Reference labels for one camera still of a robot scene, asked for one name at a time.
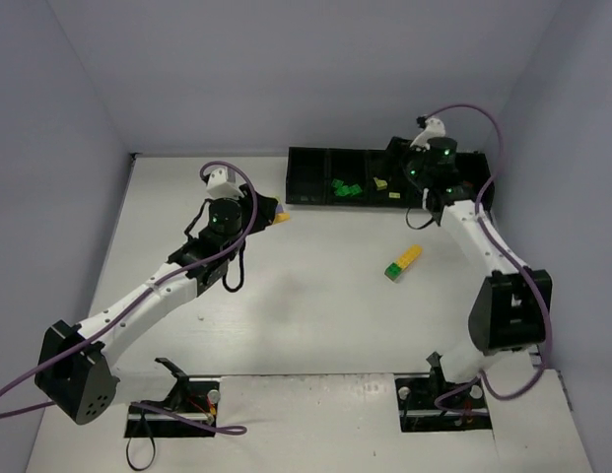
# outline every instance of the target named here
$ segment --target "black storage tray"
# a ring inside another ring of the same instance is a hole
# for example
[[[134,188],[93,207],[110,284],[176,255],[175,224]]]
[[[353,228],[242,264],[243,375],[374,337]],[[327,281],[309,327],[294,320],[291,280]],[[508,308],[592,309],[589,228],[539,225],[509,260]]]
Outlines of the black storage tray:
[[[483,153],[458,153],[456,165],[478,191],[490,176]],[[374,177],[387,181],[377,190]],[[360,185],[362,193],[339,196],[334,179]],[[491,208],[494,188],[484,205]],[[359,207],[421,208],[422,196],[406,179],[399,160],[385,150],[291,147],[286,172],[286,203],[295,205],[349,205]]]

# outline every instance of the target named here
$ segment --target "black joint module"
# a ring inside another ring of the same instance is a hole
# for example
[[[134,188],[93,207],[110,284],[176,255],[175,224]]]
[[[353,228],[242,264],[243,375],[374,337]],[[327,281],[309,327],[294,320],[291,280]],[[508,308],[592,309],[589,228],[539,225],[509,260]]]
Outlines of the black joint module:
[[[60,320],[47,329],[38,363],[84,342],[80,325]],[[92,343],[82,351],[39,372],[34,382],[78,425],[95,420],[115,397],[118,379],[110,373],[102,354],[103,344]]]
[[[244,197],[238,203],[242,209],[242,221],[245,222],[242,226],[246,228],[253,214],[253,199],[247,184],[241,185],[239,190],[244,194]],[[279,205],[279,201],[273,197],[266,197],[258,192],[255,192],[255,195],[257,196],[257,218],[253,222],[250,235],[262,232],[266,230],[266,227],[273,224]]]
[[[168,257],[168,263],[175,263],[180,267],[194,265],[203,259],[225,250],[236,242],[239,235],[240,232],[234,235],[219,235],[209,226],[205,227],[198,234],[197,238],[192,238],[181,248],[172,253]],[[229,254],[207,264],[193,267],[185,273],[188,279],[196,280],[197,296],[203,294],[227,274],[229,261],[233,260],[237,254],[238,249],[235,248],[233,251],[230,251]]]
[[[526,269],[549,308],[553,287],[549,273]],[[520,274],[495,272],[485,278],[468,329],[474,346],[485,355],[520,350],[546,338],[539,304]]]

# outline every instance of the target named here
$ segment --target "red wire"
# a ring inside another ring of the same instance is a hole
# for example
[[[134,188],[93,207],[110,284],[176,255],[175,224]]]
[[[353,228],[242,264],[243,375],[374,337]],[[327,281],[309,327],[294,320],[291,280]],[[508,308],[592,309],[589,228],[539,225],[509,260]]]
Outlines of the red wire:
[[[467,399],[465,401],[465,404],[463,404],[463,421],[465,421],[468,417],[468,415],[470,415],[472,413],[472,402]]]
[[[187,402],[189,402],[196,409],[199,409],[203,414],[209,414],[206,410],[204,410],[202,407],[200,407],[198,404],[196,404],[194,401],[192,401],[190,397],[187,398]]]

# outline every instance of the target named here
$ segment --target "white table surface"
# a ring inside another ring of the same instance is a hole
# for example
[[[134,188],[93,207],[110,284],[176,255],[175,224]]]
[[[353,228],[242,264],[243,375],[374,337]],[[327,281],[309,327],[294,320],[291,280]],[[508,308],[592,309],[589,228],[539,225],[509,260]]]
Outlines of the white table surface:
[[[138,159],[92,313],[184,242],[207,161]],[[229,161],[260,193],[284,197],[285,158]],[[122,357],[119,400],[162,398],[171,378],[154,359],[168,357],[189,373],[227,375],[220,423],[250,428],[241,438],[159,439],[150,471],[591,471],[552,371],[521,399],[490,401],[492,432],[401,434],[391,373],[425,372],[428,355],[462,336],[481,277],[448,234],[410,231],[402,211],[288,209],[289,223],[248,240],[240,293],[213,288]],[[384,268],[413,243],[424,253],[391,283]],[[490,370],[505,391],[531,374],[525,354]],[[47,409],[28,472],[128,471],[125,409],[83,427]]]

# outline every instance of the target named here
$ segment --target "black cable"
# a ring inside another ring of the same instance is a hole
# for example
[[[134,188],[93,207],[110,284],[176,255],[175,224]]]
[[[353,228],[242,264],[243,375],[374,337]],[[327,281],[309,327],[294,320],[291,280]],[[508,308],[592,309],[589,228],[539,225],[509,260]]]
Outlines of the black cable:
[[[411,225],[411,223],[408,221],[408,214],[411,212],[411,209],[412,209],[412,207],[409,207],[408,209],[406,209],[406,226],[407,226],[409,229],[413,229],[413,230],[423,230],[423,229],[425,229],[425,228],[429,227],[431,224],[433,224],[433,223],[435,222],[435,219],[434,219],[433,217],[431,217],[431,219],[430,219],[430,220],[429,220],[427,223],[422,224],[422,225],[421,225],[421,226],[419,226],[419,227],[413,227],[413,226]]]
[[[406,432],[406,423],[408,421],[408,408],[411,405],[411,392],[409,391],[404,400],[404,413],[402,414],[402,432]]]
[[[152,444],[152,458],[150,459],[150,463],[148,463],[146,466],[143,466],[143,467],[135,466],[133,462],[130,460],[130,441],[133,439],[133,437],[137,435],[137,430],[139,429],[139,426],[143,426],[144,430],[146,431],[146,434],[148,434],[148,439],[150,439],[150,443]],[[152,464],[155,461],[156,456],[157,456],[157,445],[155,444],[155,436],[152,434],[152,429],[150,429],[150,425],[148,424],[148,421],[146,420],[146,411],[142,410],[141,419],[139,420],[137,424],[135,424],[135,427],[130,433],[130,437],[128,438],[128,443],[126,444],[126,462],[128,463],[128,466],[133,471],[146,471],[148,468],[152,466]]]
[[[194,217],[191,221],[191,223],[187,226],[187,228],[185,230],[183,230],[183,233],[185,234],[185,236],[189,239],[193,239],[193,236],[191,235],[191,231],[194,230],[194,226],[196,225],[196,223],[200,220],[200,218],[203,216],[203,212],[205,211],[205,206],[210,203],[213,202],[212,199],[205,199],[205,201],[203,202],[203,205],[200,206],[200,210],[198,211],[198,214],[196,215],[196,217]]]
[[[417,429],[417,423],[420,421],[420,417],[417,416],[415,418],[415,422],[413,423],[413,427],[411,427],[411,432],[415,432],[415,429]]]
[[[239,249],[239,283],[234,288],[230,288],[227,283],[227,275],[223,276],[223,287],[230,293],[236,293],[242,286],[244,286],[244,249],[246,248],[246,241],[242,244]]]

